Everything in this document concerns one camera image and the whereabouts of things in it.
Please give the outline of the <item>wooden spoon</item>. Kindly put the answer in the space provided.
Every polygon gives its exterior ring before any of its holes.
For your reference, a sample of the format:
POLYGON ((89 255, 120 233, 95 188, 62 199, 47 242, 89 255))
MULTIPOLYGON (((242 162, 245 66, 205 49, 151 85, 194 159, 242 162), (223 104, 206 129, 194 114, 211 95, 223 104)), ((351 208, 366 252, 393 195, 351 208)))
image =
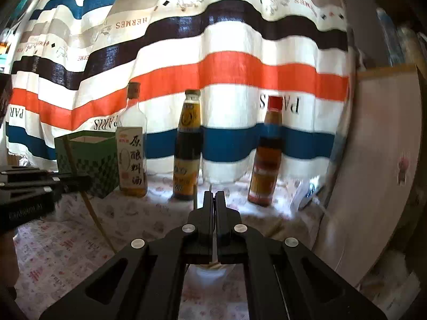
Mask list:
POLYGON ((213 219, 213 235, 212 235, 212 261, 208 265, 209 269, 216 269, 221 266, 217 254, 217 241, 216 241, 216 218, 213 219))

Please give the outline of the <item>translucent plastic cup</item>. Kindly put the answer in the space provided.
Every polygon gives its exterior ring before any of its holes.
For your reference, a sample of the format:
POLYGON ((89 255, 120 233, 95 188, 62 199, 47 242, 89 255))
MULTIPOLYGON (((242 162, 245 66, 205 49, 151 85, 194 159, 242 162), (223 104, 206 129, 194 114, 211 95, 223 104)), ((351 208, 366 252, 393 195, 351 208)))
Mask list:
POLYGON ((185 272, 184 286, 200 293, 219 293, 237 264, 190 264, 185 272))

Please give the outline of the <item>green checkered box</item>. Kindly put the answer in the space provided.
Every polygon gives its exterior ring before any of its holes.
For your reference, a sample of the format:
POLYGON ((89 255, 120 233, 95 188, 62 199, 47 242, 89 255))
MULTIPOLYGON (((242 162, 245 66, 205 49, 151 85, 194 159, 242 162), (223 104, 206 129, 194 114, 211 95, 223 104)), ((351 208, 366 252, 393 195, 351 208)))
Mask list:
POLYGON ((54 144, 60 173, 71 172, 66 139, 75 168, 92 179, 88 194, 100 199, 108 196, 119 185, 115 133, 89 130, 57 137, 54 144))

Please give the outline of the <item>white power adapter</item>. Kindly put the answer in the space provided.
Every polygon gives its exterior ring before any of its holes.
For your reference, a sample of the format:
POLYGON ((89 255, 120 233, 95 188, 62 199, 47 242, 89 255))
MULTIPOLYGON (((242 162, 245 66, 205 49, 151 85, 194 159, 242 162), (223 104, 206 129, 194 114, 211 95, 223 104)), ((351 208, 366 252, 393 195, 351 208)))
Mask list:
POLYGON ((292 199, 291 208, 293 210, 303 210, 322 187, 323 185, 318 176, 302 180, 292 199))

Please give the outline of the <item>white refrigerator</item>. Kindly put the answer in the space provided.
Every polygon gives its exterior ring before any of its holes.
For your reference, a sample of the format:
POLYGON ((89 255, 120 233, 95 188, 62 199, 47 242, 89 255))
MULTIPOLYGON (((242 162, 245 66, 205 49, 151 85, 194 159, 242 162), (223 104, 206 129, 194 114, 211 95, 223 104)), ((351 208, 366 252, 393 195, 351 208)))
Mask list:
POLYGON ((423 78, 413 64, 358 74, 342 163, 314 253, 356 286, 391 240, 419 167, 423 78))

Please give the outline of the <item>red capped sauce bottle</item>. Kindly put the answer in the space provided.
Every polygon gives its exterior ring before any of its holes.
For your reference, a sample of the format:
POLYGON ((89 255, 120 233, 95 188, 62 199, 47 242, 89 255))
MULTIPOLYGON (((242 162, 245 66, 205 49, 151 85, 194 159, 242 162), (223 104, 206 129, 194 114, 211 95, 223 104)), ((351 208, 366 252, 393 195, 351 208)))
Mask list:
POLYGON ((267 207, 272 203, 276 181, 282 162, 282 96, 269 96, 252 167, 252 176, 247 200, 267 207))

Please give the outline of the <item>clear cooking wine bottle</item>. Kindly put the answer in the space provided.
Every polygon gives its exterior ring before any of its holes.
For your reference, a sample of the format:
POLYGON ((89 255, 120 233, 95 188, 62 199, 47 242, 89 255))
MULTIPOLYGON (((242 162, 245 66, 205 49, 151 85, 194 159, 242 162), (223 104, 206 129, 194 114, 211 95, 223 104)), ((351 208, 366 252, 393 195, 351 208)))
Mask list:
POLYGON ((127 196, 148 192, 145 155, 147 118, 139 106, 140 83, 127 86, 127 103, 117 118, 116 143, 119 188, 127 196))

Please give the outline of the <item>dark soy sauce bottle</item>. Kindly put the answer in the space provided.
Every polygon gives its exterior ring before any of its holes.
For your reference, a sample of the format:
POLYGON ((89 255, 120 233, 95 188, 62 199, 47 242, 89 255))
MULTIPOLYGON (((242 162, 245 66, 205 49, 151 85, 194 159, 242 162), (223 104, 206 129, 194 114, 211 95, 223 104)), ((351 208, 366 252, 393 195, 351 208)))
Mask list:
POLYGON ((191 200, 200 170, 203 144, 200 91, 186 90, 175 140, 173 197, 191 200))

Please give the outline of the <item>striped curtain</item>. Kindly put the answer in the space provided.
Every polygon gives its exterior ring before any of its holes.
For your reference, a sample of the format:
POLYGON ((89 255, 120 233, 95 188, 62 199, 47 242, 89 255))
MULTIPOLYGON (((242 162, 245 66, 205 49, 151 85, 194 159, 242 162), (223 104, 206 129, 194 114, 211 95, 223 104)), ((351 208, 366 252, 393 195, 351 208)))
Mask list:
POLYGON ((343 0, 38 0, 11 63, 6 146, 57 168, 54 141, 112 131, 141 86, 151 173, 173 169, 186 90, 201 93, 202 172, 238 180, 283 98, 283 178, 326 175, 349 96, 343 0))

